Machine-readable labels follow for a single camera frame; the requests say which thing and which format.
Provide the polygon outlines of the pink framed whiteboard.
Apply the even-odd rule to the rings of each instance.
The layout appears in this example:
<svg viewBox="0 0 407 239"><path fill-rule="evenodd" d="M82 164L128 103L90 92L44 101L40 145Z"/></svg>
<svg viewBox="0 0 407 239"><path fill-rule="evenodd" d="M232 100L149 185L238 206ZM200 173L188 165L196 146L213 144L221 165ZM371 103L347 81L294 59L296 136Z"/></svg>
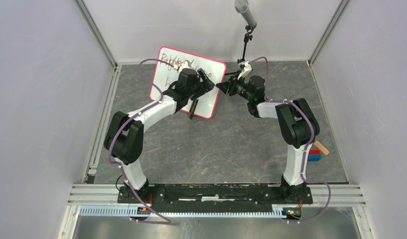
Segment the pink framed whiteboard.
<svg viewBox="0 0 407 239"><path fill-rule="evenodd" d="M214 60L209 57L200 56L194 53L178 50L172 47L163 46L158 53L158 59L180 66L184 61L190 62L190 66L194 70L202 69L207 77L214 83L223 81L226 73L226 64L219 60ZM169 85L178 79L178 72L175 68L164 63L156 63L152 82L162 91L168 89ZM215 87L210 92L199 97L199 101L194 112L194 115L203 119L210 119L213 116L216 102L219 95L219 89Z"/></svg>

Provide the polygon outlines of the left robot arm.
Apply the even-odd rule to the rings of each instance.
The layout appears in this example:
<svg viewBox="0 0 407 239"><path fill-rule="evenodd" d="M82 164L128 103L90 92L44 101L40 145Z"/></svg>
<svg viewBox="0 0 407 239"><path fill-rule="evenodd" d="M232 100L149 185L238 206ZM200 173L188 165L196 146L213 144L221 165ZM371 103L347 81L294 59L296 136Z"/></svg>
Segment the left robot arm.
<svg viewBox="0 0 407 239"><path fill-rule="evenodd" d="M108 160L122 171L125 184L130 188L130 197L137 203L148 199L148 179L141 168L139 157L143 151L144 134L147 129L163 118L184 108L189 101L212 91L215 84L203 69L179 70L178 79L160 91L153 102L130 113L116 112L107 130L104 147Z"/></svg>

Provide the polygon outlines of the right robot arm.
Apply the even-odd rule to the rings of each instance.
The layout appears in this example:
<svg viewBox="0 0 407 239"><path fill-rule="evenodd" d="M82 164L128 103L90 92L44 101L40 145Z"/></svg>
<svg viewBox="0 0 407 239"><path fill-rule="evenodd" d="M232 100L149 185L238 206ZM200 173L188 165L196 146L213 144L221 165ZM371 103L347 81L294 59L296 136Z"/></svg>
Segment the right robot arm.
<svg viewBox="0 0 407 239"><path fill-rule="evenodd" d="M248 101L248 111L256 118L277 119L283 140L287 144L287 163L281 177L280 197L286 203L293 203L305 194L307 182L305 170L308 153L319 124L307 101L299 98L269 100L265 97L265 80L252 76L248 82L232 76L226 82L216 85L228 96L239 95Z"/></svg>

